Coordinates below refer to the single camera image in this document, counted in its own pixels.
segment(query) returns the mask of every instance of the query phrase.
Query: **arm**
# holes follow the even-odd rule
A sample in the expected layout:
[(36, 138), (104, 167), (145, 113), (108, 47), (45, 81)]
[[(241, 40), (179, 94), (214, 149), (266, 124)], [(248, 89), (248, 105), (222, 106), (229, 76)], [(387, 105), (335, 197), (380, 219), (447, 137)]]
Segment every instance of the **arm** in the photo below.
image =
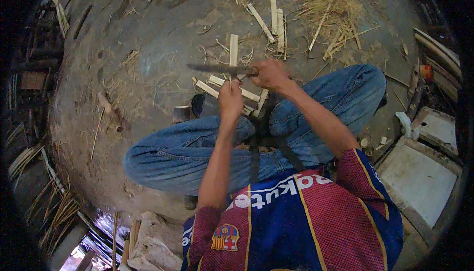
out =
[(197, 208), (220, 209), (225, 201), (230, 173), (234, 132), (244, 107), (238, 81), (225, 81), (219, 93), (220, 126), (214, 151), (199, 187)]
[(259, 70), (258, 77), (252, 78), (253, 82), (291, 100), (336, 157), (340, 158), (348, 149), (360, 149), (356, 138), (344, 123), (289, 79), (283, 62), (267, 59), (254, 62), (252, 66)]

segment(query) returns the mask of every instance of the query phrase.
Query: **person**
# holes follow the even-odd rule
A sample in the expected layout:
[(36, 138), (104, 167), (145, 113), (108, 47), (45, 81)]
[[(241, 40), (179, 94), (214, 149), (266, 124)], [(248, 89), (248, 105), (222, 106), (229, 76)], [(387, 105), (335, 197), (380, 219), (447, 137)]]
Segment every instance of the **person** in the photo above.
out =
[[(385, 93), (382, 72), (354, 65), (300, 88), (281, 61), (252, 66), (255, 85), (285, 98), (269, 129), (303, 170), (277, 149), (260, 154), (250, 183), (251, 153), (233, 148), (255, 133), (241, 116), (238, 81), (222, 85), (220, 116), (155, 132), (124, 157), (139, 184), (198, 195), (184, 223), (182, 270), (391, 270), (403, 246), (400, 211), (354, 136)], [(323, 171), (334, 156), (335, 183)]]

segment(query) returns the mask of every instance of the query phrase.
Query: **rock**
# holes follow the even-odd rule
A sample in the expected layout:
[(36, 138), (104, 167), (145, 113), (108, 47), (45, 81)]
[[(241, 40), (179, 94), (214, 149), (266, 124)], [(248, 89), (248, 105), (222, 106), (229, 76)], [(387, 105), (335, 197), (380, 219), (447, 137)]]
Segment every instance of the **rock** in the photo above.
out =
[(140, 271), (174, 271), (182, 265), (181, 226), (167, 224), (154, 212), (142, 214), (137, 244), (128, 266)]

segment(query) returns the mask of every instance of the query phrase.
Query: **right hand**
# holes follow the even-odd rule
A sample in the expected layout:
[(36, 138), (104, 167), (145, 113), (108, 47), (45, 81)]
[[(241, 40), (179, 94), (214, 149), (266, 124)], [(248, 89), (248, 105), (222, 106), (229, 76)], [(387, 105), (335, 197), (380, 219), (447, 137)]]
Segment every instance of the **right hand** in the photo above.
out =
[(283, 94), (288, 85), (292, 84), (282, 61), (268, 58), (265, 61), (254, 61), (251, 66), (258, 70), (258, 76), (251, 79), (259, 87)]

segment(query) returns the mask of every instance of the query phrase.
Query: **leg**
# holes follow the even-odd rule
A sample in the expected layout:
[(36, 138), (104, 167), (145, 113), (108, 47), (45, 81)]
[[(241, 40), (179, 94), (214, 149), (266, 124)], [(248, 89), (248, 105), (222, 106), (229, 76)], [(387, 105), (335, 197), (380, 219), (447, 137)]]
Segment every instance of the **leg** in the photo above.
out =
[[(356, 136), (374, 115), (385, 86), (385, 77), (380, 69), (360, 64), (317, 78), (303, 89), (333, 112)], [(288, 100), (273, 109), (270, 132), (273, 136), (288, 136), (288, 145), (306, 167), (325, 163), (334, 157), (293, 102)], [(280, 151), (276, 153), (282, 167), (292, 167)]]
[[(198, 195), (202, 176), (214, 149), (219, 123), (218, 116), (208, 116), (150, 134), (126, 152), (123, 159), (125, 173), (140, 185), (152, 189)], [(254, 133), (252, 123), (240, 117), (235, 143)], [(234, 149), (231, 155), (231, 182), (240, 184), (239, 178), (245, 173), (248, 178), (249, 168), (250, 152)]]

